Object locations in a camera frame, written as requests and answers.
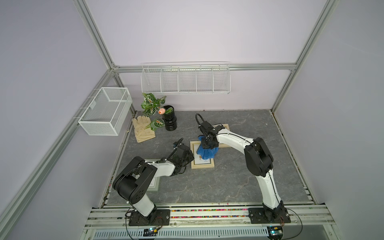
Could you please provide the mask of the blue microfiber cloth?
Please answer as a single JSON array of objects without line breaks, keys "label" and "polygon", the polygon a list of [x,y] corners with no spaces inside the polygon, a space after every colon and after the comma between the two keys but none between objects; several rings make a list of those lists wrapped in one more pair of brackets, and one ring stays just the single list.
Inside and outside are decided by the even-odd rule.
[{"label": "blue microfiber cloth", "polygon": [[205,139],[204,136],[199,136],[198,137],[199,141],[201,144],[198,147],[197,154],[203,159],[203,160],[209,160],[213,159],[215,155],[217,154],[219,148],[214,148],[214,149],[204,149],[202,144],[203,140]]}]

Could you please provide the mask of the gold frame with deer print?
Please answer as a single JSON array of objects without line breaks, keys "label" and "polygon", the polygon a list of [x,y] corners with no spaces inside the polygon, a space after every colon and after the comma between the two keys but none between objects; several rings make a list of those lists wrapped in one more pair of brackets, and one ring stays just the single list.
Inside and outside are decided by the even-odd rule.
[{"label": "gold frame with deer print", "polygon": [[200,146],[200,141],[191,141],[190,142],[190,148],[194,154],[194,159],[191,162],[191,169],[195,170],[195,169],[214,168],[215,163],[214,163],[213,158],[211,158],[209,160],[203,160],[202,157],[197,153],[199,146]]}]

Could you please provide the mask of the gold frame with plant print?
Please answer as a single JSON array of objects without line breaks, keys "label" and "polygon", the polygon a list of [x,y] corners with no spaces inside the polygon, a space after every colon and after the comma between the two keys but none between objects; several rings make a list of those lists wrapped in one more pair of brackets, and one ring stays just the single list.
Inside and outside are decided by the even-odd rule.
[{"label": "gold frame with plant print", "polygon": [[[226,130],[230,130],[230,128],[229,128],[229,125],[228,124],[216,124],[216,125],[213,125],[213,127],[217,127],[217,126],[222,126],[222,127],[224,127]],[[220,143],[219,144],[219,148],[229,148],[230,146],[228,146],[228,145],[226,145],[226,144],[222,144],[222,143]]]}]

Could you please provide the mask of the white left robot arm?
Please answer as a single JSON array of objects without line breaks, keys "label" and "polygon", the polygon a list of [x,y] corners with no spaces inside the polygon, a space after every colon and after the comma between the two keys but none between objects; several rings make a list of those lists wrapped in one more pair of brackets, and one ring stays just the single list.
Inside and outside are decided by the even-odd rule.
[{"label": "white left robot arm", "polygon": [[152,218],[157,207],[148,197],[147,190],[153,179],[183,174],[193,160],[194,153],[181,142],[174,144],[169,156],[159,160],[149,161],[140,156],[134,157],[116,176],[113,189],[142,217]]}]

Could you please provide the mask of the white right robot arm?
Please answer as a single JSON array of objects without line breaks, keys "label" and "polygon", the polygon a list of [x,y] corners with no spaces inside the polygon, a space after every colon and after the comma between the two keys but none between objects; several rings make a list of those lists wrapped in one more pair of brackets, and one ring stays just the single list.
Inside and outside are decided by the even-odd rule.
[{"label": "white right robot arm", "polygon": [[264,217],[268,222],[280,221],[286,216],[286,208],[280,198],[273,176],[274,158],[262,138],[251,139],[235,134],[222,125],[213,126],[207,121],[198,123],[202,135],[197,153],[213,158],[219,144],[227,145],[245,156],[246,166],[256,176],[263,197]]}]

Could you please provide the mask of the glossy black vase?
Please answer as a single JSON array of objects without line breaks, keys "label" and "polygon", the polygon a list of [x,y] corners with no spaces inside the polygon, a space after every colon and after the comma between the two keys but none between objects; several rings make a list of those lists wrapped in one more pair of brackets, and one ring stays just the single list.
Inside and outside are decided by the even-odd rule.
[{"label": "glossy black vase", "polygon": [[163,107],[165,113],[162,114],[162,119],[165,122],[165,128],[167,131],[174,131],[177,129],[177,117],[175,115],[175,110],[173,106],[165,105]]}]

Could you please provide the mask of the cream work glove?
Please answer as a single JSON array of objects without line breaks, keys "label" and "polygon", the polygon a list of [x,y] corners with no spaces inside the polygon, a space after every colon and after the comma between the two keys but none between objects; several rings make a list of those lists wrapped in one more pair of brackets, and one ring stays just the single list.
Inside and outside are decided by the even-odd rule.
[{"label": "cream work glove", "polygon": [[138,143],[142,143],[156,137],[155,132],[151,130],[150,124],[151,119],[146,116],[138,116],[133,119],[135,137]]}]

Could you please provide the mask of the green artificial plant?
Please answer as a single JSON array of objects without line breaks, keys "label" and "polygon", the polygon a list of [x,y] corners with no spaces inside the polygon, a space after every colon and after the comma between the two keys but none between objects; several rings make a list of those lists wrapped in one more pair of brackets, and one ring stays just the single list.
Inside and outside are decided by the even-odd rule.
[{"label": "green artificial plant", "polygon": [[[141,107],[144,110],[143,114],[146,117],[153,116],[155,114],[159,114],[161,116],[171,116],[175,110],[174,107],[166,107],[166,96],[161,98],[157,98],[152,93],[142,93],[144,100],[141,103]],[[163,118],[157,118],[152,120],[147,126],[146,129],[151,129],[155,131],[159,128],[162,128],[166,125],[165,120]]]}]

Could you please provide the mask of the green picture frame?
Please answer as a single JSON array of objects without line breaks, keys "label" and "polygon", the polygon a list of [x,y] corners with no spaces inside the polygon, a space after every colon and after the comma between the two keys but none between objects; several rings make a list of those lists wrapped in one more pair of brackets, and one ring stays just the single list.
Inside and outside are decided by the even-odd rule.
[{"label": "green picture frame", "polygon": [[159,185],[160,185],[160,177],[153,178],[150,185],[149,185],[148,192],[158,191]]}]

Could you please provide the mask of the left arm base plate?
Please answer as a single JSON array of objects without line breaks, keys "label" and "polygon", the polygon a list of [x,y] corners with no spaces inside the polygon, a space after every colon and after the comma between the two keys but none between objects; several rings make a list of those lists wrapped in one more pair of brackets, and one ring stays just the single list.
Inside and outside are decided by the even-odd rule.
[{"label": "left arm base plate", "polygon": [[154,208],[148,216],[142,215],[138,211],[134,211],[128,217],[131,226],[168,226],[170,224],[170,210],[158,210]]}]

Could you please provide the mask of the aluminium rail base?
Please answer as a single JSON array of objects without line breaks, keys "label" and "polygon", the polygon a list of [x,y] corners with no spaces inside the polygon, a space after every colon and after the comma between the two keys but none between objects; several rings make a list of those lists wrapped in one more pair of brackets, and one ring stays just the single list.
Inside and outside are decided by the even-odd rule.
[{"label": "aluminium rail base", "polygon": [[281,235],[284,240],[343,240],[326,205],[287,203],[289,224],[252,224],[249,208],[261,203],[160,204],[170,210],[168,226],[129,226],[133,209],[127,205],[91,210],[82,240],[229,240]]}]

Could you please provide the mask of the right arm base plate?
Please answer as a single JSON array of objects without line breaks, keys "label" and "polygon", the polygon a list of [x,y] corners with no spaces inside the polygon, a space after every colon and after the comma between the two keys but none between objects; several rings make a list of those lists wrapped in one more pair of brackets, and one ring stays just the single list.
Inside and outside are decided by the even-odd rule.
[{"label": "right arm base plate", "polygon": [[249,208],[249,218],[252,224],[289,224],[290,215],[287,209]]}]

